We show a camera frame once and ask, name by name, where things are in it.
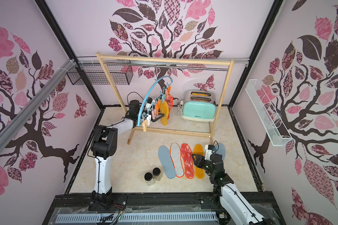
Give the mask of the orange rimmed grey insole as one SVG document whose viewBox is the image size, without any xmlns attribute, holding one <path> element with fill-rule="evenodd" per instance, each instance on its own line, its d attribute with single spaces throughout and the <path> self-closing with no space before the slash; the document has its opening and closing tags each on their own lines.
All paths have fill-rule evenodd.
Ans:
<svg viewBox="0 0 338 225">
<path fill-rule="evenodd" d="M 181 150 L 178 143 L 172 143 L 170 148 L 171 160 L 176 171 L 176 176 L 182 178 L 184 176 L 184 169 L 181 162 Z"/>
</svg>

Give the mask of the blue clip hanger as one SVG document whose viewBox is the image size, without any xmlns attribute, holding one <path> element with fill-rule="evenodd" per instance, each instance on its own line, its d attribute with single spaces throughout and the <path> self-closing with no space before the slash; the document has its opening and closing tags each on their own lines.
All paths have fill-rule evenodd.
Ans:
<svg viewBox="0 0 338 225">
<path fill-rule="evenodd" d="M 169 78 L 170 83 L 166 83 L 165 86 L 162 88 L 162 90 L 159 92 L 159 96 L 155 98 L 149 97 L 150 93 L 154 89 L 154 87 L 162 81 L 164 78 Z M 138 113 L 137 118 L 137 127 L 142 127 L 143 131 L 147 131 L 147 127 L 151 124 L 151 122 L 156 122 L 160 119 L 162 119 L 165 114 L 160 112 L 160 101 L 162 104 L 166 102 L 166 91 L 169 90 L 171 87 L 171 84 L 173 83 L 173 80 L 170 76 L 163 76 L 156 80 L 156 82 L 151 86 L 148 93 L 143 99 L 143 102 L 140 105 L 140 110 Z"/>
</svg>

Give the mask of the grey blue insole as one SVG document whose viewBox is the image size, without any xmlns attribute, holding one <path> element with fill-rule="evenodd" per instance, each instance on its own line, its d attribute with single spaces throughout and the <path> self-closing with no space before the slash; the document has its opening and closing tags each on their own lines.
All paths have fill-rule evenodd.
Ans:
<svg viewBox="0 0 338 225">
<path fill-rule="evenodd" d="M 167 178 L 174 179 L 176 177 L 176 171 L 171 160 L 170 150 L 166 146 L 162 145 L 159 147 L 158 158 Z"/>
</svg>

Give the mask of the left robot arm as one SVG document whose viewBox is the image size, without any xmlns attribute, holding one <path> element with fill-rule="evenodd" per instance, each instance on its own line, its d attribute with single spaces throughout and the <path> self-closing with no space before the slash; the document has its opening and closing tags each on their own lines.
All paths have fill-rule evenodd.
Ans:
<svg viewBox="0 0 338 225">
<path fill-rule="evenodd" d="M 101 205 L 113 204 L 110 182 L 112 156 L 117 150 L 118 136 L 136 127 L 140 107 L 141 103 L 138 100 L 132 100 L 122 121 L 108 126 L 98 125 L 94 130 L 90 149 L 96 159 L 96 183 L 92 198 Z"/>
</svg>

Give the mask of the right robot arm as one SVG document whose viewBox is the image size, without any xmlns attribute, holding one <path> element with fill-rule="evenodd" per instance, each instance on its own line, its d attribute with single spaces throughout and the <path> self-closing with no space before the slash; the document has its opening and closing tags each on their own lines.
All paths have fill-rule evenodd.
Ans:
<svg viewBox="0 0 338 225">
<path fill-rule="evenodd" d="M 209 175 L 214 202 L 224 208 L 237 225 L 269 225 L 270 220 L 260 214 L 240 193 L 234 181 L 225 172 L 222 155 L 211 154 L 209 159 L 192 155 L 194 165 Z"/>
</svg>

